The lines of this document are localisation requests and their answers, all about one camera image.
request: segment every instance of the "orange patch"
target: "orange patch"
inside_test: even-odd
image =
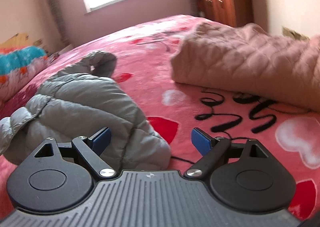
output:
[[[7,76],[6,75],[1,75],[0,76],[0,84],[4,84],[7,81]]]
[[[20,68],[20,72],[21,72],[22,74],[25,74],[26,72],[28,72],[27,67],[26,67],[26,66],[21,67],[21,68]]]

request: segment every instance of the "folded comforter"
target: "folded comforter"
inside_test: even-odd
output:
[[[0,154],[20,164],[47,137],[70,142],[109,127],[111,143],[100,157],[115,170],[166,169],[169,145],[133,100],[107,78],[115,64],[111,53],[92,52],[43,82],[25,107],[0,121]],[[92,66],[100,77],[88,74]]]
[[[172,79],[320,112],[319,56],[319,36],[306,42],[270,36],[256,24],[202,23],[172,57]]]

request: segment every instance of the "gray puffer jacket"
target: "gray puffer jacket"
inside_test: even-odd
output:
[[[0,152],[20,164],[44,139],[58,142],[111,129],[100,156],[120,169],[166,169],[170,147],[154,131],[136,103],[111,78],[87,73],[52,77],[25,107],[0,121]]]

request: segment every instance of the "quilted blanket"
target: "quilted blanket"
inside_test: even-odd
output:
[[[202,22],[171,59],[178,83],[250,93],[320,111],[320,36],[270,36],[256,24]]]

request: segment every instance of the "silver screw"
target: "silver screw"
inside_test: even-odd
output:
[[[114,171],[113,169],[111,168],[105,168],[105,169],[102,169],[100,172],[99,172],[100,175],[104,176],[104,177],[111,177],[111,176],[114,176],[116,174],[116,171]]]
[[[198,177],[202,175],[202,171],[200,169],[189,169],[187,171],[187,175],[191,177]]]

